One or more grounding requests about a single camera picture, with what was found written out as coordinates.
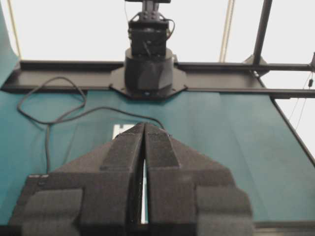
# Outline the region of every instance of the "black cable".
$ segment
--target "black cable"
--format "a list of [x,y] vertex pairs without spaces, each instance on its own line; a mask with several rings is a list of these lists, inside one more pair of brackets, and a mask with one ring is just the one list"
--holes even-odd
[[173,33],[174,33],[174,31],[175,31],[175,27],[176,27],[176,24],[175,24],[175,21],[173,21],[172,19],[167,19],[167,18],[165,18],[165,17],[163,17],[163,20],[164,21],[171,21],[171,22],[173,22],[173,29],[172,29],[172,31],[171,31],[171,33],[167,36],[167,38],[166,39],[164,39],[164,40],[162,40],[162,41],[160,41],[160,42],[152,42],[151,44],[149,44],[149,45],[160,45],[160,44],[162,44],[162,43],[165,43],[166,41],[168,41],[171,37],[172,37],[172,35],[173,35]]
[[[32,117],[31,115],[27,114],[26,112],[24,112],[22,110],[22,104],[25,102],[25,100],[27,98],[29,98],[33,93],[39,91],[41,88],[43,88],[45,85],[47,85],[48,83],[54,81],[54,80],[66,80],[67,82],[69,82],[70,84],[73,85],[73,87],[75,87],[80,95],[82,96],[83,98],[83,102],[81,103],[81,105],[71,109],[70,111],[67,111],[65,113],[63,113],[60,117],[58,117],[57,119],[55,119],[54,121],[41,121],[41,120],[38,120],[34,117]],[[23,116],[25,116],[26,118],[30,119],[30,120],[33,120],[39,124],[45,124],[47,125],[47,129],[46,129],[46,137],[45,137],[45,153],[46,153],[46,172],[49,173],[50,171],[50,153],[49,153],[49,140],[50,140],[50,129],[51,129],[51,126],[55,125],[55,124],[60,124],[60,123],[65,123],[65,122],[69,122],[69,121],[72,121],[72,120],[75,120],[75,119],[78,119],[78,118],[81,118],[81,117],[84,117],[90,113],[93,113],[93,112],[96,112],[98,110],[110,110],[110,111],[114,111],[114,112],[117,112],[117,113],[121,113],[121,114],[125,114],[127,116],[131,116],[131,117],[137,117],[137,118],[144,118],[144,119],[148,119],[148,120],[152,120],[152,121],[155,121],[156,123],[158,123],[162,129],[164,129],[164,126],[163,124],[156,118],[153,118],[153,117],[148,117],[148,116],[142,116],[142,115],[138,115],[138,114],[134,114],[134,113],[129,113],[129,112],[126,112],[126,111],[122,111],[122,110],[119,110],[119,109],[116,109],[116,108],[113,108],[113,107],[107,107],[107,106],[101,106],[101,107],[95,107],[93,109],[90,109],[84,113],[81,113],[77,116],[74,116],[74,117],[71,117],[71,118],[67,118],[65,119],[66,116],[70,115],[71,113],[73,113],[74,111],[77,111],[83,107],[85,107],[86,105],[86,102],[87,102],[87,99],[86,99],[86,96],[84,95],[83,91],[77,87],[77,85],[75,83],[73,83],[70,79],[66,78],[66,77],[55,77],[55,78],[52,78],[52,79],[49,79],[48,81],[46,81],[45,83],[43,83],[42,85],[34,88],[32,91],[30,91],[29,93],[27,93],[22,99],[21,101],[18,103],[17,105],[17,110],[19,113],[21,113]]]

